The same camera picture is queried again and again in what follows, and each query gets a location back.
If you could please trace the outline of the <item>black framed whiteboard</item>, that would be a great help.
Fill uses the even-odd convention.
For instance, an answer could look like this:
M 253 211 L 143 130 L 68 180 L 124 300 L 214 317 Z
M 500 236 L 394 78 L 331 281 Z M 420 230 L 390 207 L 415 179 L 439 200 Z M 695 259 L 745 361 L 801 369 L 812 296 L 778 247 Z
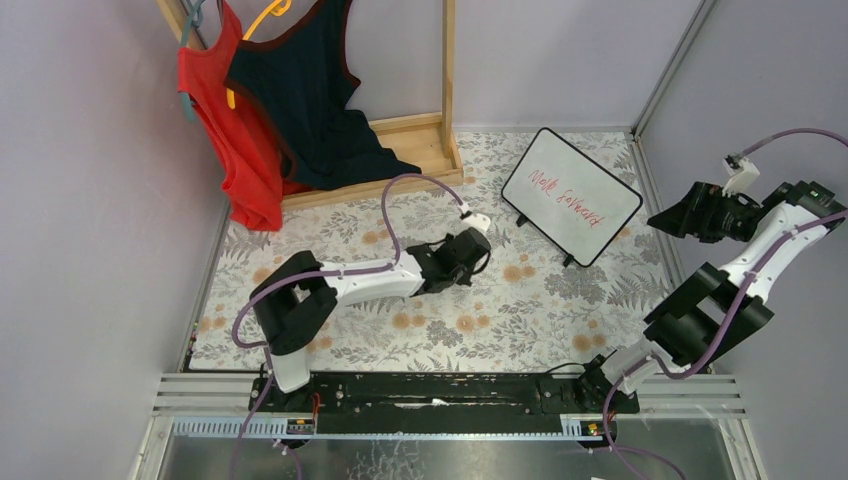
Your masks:
M 566 255 L 590 267 L 643 206 L 636 189 L 552 129 L 540 129 L 502 189 L 502 199 Z

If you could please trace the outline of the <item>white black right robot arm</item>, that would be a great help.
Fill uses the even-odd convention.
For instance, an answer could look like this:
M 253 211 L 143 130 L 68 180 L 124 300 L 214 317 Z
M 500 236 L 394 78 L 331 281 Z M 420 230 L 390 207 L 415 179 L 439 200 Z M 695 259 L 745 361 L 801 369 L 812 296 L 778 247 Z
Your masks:
M 761 203 L 694 183 L 649 226 L 702 243 L 732 239 L 745 249 L 720 267 L 699 267 L 647 315 L 636 343 L 587 363 L 573 386 L 575 405 L 607 412 L 647 378 L 686 379 L 746 340 L 773 318 L 766 302 L 780 274 L 846 217 L 846 206 L 816 182 L 783 183 Z

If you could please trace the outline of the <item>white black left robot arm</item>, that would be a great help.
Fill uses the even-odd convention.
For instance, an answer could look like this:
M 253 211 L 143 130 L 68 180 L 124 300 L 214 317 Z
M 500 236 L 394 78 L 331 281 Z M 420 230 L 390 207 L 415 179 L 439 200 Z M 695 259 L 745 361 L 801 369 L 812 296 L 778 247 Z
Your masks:
M 310 251 L 296 253 L 251 293 L 247 304 L 265 336 L 276 387 L 291 393 L 310 382 L 306 346 L 336 309 L 469 286 L 490 256 L 491 245 L 476 228 L 410 246 L 389 260 L 346 265 L 320 262 Z

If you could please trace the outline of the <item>floral patterned table mat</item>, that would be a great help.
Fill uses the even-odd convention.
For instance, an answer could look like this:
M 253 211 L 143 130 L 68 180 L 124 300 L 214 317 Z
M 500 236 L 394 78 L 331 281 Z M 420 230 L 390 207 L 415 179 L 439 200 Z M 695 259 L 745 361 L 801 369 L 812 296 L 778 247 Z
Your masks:
M 232 223 L 195 324 L 191 371 L 295 367 L 543 372 L 634 343 L 671 291 L 645 212 L 589 266 L 502 189 L 529 133 L 461 133 L 464 182 Z

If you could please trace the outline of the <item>red tank top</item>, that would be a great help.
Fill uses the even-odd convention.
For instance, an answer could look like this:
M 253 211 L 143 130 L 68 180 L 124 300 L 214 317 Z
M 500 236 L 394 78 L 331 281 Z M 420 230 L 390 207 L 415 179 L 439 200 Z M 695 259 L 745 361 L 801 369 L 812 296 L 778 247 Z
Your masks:
M 193 101 L 192 110 L 222 164 L 221 184 L 231 205 L 230 218 L 254 231 L 283 226 L 286 194 L 308 188 L 283 180 L 284 156 L 266 122 L 247 101 L 231 109 L 224 81 L 242 38 L 242 25 L 232 8 L 222 6 L 223 21 L 216 43 L 206 50 L 182 47 L 177 53 L 177 91 Z

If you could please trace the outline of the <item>dark navy tank top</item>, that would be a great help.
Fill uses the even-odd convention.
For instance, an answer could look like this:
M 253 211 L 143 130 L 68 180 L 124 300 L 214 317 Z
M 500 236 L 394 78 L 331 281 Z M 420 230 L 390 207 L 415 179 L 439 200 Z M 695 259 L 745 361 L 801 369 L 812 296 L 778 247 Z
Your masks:
M 242 40 L 225 84 L 268 123 L 286 180 L 316 190 L 418 174 L 381 145 L 365 114 L 348 106 L 361 81 L 346 60 L 349 1 L 318 1 L 291 28 Z

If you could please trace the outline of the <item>wooden clothes rack frame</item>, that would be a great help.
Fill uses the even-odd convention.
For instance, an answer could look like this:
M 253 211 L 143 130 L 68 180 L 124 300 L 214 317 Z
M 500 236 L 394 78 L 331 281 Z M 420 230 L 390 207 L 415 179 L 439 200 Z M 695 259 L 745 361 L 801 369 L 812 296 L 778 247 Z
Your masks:
M 453 133 L 453 76 L 456 3 L 442 3 L 442 110 L 433 113 L 374 120 L 371 128 L 381 145 L 398 157 L 418 166 L 422 172 L 449 186 L 464 179 L 463 163 Z M 310 191 L 286 195 L 285 211 L 302 210 L 337 203 L 378 198 L 386 183 L 375 181 L 333 191 Z

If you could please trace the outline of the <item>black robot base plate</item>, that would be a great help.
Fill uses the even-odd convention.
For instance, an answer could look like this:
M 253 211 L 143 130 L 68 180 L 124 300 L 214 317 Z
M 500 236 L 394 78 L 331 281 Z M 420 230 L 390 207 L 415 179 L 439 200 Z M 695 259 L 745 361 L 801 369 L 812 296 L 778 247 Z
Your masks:
M 299 390 L 264 393 L 270 378 L 253 381 L 249 407 L 303 414 L 324 435 L 562 434 L 566 417 L 585 415 L 579 431 L 593 437 L 602 417 L 640 410 L 608 381 L 554 373 L 316 372 Z

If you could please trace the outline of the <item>aluminium rail frame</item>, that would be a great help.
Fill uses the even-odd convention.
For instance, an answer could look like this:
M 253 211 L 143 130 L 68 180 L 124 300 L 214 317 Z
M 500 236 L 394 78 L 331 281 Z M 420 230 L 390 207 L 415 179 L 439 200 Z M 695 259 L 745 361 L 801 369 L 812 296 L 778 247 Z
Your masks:
M 177 435 L 296 441 L 570 440 L 585 453 L 622 453 L 614 421 L 712 418 L 734 475 L 764 473 L 733 378 L 692 367 L 683 383 L 664 377 L 648 347 L 611 354 L 574 373 L 316 372 L 285 393 L 275 373 L 167 373 L 132 477 L 156 479 Z

